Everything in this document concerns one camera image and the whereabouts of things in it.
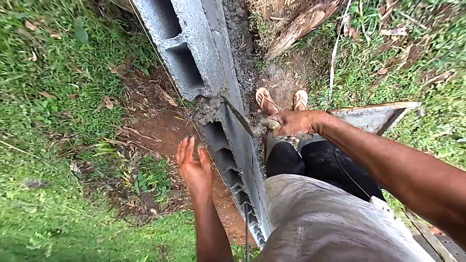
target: forearm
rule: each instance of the forearm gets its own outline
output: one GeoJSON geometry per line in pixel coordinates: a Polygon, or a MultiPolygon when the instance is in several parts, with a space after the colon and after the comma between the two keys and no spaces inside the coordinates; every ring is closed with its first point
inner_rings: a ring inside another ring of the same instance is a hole
{"type": "Polygon", "coordinates": [[[319,124],[331,141],[408,208],[441,225],[465,225],[466,173],[393,140],[364,132],[334,116],[319,124]]]}
{"type": "Polygon", "coordinates": [[[193,198],[198,261],[232,261],[230,243],[211,197],[193,198]]]}

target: trowel handle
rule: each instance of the trowel handle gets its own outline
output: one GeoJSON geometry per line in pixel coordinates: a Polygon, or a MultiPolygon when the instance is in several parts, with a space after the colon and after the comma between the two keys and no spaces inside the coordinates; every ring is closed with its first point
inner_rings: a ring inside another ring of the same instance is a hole
{"type": "MultiPolygon", "coordinates": [[[[267,118],[262,118],[260,120],[260,124],[267,127],[270,130],[275,130],[275,129],[280,127],[280,123],[278,123],[275,120],[267,119],[267,118]]],[[[299,140],[310,140],[310,139],[312,139],[312,135],[310,135],[310,134],[301,134],[301,135],[295,136],[295,138],[297,138],[299,140]]]]}

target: hand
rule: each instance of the hand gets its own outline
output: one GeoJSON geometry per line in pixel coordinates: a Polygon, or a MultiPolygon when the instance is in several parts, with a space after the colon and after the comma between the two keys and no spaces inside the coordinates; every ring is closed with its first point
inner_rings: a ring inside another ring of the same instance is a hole
{"type": "Polygon", "coordinates": [[[280,113],[270,116],[272,119],[280,123],[280,127],[273,131],[275,137],[283,136],[299,136],[302,134],[319,133],[320,122],[331,117],[319,110],[306,111],[281,111],[280,113]]]}
{"type": "Polygon", "coordinates": [[[185,180],[193,202],[212,199],[213,171],[210,157],[204,146],[199,143],[198,154],[200,161],[192,158],[194,153],[194,137],[184,138],[178,145],[176,162],[180,175],[185,180]]]}

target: concrete block wall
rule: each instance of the concrete block wall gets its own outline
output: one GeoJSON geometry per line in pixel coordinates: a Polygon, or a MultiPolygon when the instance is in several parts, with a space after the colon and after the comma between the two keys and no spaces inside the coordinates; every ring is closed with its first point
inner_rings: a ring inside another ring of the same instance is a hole
{"type": "MultiPolygon", "coordinates": [[[[221,0],[133,0],[178,90],[193,100],[226,96],[244,113],[221,0]]],[[[224,103],[198,121],[226,186],[259,247],[270,235],[265,187],[251,136],[224,103]]]]}

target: gray t-shirt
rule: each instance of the gray t-shirt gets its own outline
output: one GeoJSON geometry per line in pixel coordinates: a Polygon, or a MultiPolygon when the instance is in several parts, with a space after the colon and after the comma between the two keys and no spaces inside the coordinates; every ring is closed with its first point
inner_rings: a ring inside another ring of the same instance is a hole
{"type": "Polygon", "coordinates": [[[292,174],[268,178],[266,193],[273,232],[257,261],[433,261],[378,198],[292,174]]]}

